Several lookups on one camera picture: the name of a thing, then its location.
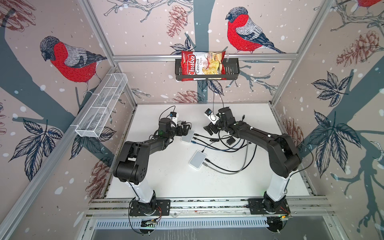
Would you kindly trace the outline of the white network switch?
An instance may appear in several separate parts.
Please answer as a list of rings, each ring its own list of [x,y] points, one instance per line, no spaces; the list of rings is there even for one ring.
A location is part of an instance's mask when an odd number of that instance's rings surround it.
[[[189,161],[189,165],[196,170],[199,170],[203,165],[207,155],[202,151],[196,151],[193,157]]]
[[[194,137],[195,131],[189,130],[188,133],[185,136],[181,137],[181,141],[183,143],[191,143]]]

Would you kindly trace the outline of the black power adapter with cord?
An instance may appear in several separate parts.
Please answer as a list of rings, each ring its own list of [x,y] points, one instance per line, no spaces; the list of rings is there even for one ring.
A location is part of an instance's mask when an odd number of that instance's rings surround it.
[[[177,125],[191,127],[191,123],[190,122],[186,122],[186,121],[178,121]]]

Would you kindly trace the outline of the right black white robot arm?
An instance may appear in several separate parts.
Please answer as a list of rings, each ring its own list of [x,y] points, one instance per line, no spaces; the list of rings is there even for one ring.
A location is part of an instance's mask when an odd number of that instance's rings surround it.
[[[210,135],[224,131],[232,137],[251,142],[268,152],[273,174],[264,193],[263,205],[267,212],[276,212],[286,199],[290,177],[297,172],[302,163],[292,137],[287,134],[267,133],[244,121],[237,121],[229,107],[219,109],[216,115],[211,109],[207,109],[205,115],[211,121],[204,127]]]

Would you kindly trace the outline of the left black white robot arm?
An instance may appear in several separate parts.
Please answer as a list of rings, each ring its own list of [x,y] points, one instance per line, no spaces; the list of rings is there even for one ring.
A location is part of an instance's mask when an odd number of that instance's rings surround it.
[[[134,203],[139,208],[150,213],[157,208],[156,193],[145,179],[150,155],[165,150],[174,137],[187,136],[191,127],[192,124],[185,121],[178,124],[172,118],[161,118],[158,129],[148,140],[124,143],[113,176],[131,186],[136,195]]]

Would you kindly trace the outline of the red cassava chips bag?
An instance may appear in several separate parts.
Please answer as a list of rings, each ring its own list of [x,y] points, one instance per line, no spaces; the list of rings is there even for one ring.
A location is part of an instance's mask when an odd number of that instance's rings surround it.
[[[224,52],[182,51],[181,68],[183,76],[224,75]]]

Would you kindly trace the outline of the black wall basket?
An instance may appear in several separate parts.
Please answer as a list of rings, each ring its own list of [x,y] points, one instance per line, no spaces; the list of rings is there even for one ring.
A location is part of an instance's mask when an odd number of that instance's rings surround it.
[[[225,74],[220,75],[182,75],[182,60],[176,59],[175,62],[175,76],[177,81],[186,81],[192,79],[193,81],[207,81],[207,80],[237,80],[240,74],[239,59],[230,58],[225,59],[223,62],[222,71]]]

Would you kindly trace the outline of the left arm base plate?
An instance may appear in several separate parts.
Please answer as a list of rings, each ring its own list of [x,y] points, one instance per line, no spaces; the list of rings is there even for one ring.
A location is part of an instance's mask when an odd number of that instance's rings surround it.
[[[170,200],[156,200],[150,203],[140,203],[137,200],[131,202],[129,207],[130,217],[144,217],[144,216],[168,216],[170,214],[171,201]]]

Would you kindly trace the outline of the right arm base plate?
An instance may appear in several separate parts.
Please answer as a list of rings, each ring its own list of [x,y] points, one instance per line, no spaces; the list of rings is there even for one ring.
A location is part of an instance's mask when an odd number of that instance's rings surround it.
[[[270,199],[248,199],[247,208],[251,215],[289,215],[291,213],[286,197],[278,202]]]

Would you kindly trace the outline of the aluminium mounting rail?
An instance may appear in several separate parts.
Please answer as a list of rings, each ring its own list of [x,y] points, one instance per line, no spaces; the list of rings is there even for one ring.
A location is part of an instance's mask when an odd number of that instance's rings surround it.
[[[130,199],[96,199],[91,202],[85,213],[86,219],[125,219],[131,208]],[[165,203],[160,206],[162,212],[156,211],[154,216],[165,218],[209,218],[209,217],[277,217],[287,216],[335,216],[331,204],[324,196],[286,197],[286,204],[274,214],[269,214],[256,206],[255,197],[232,198],[170,198],[159,199]]]

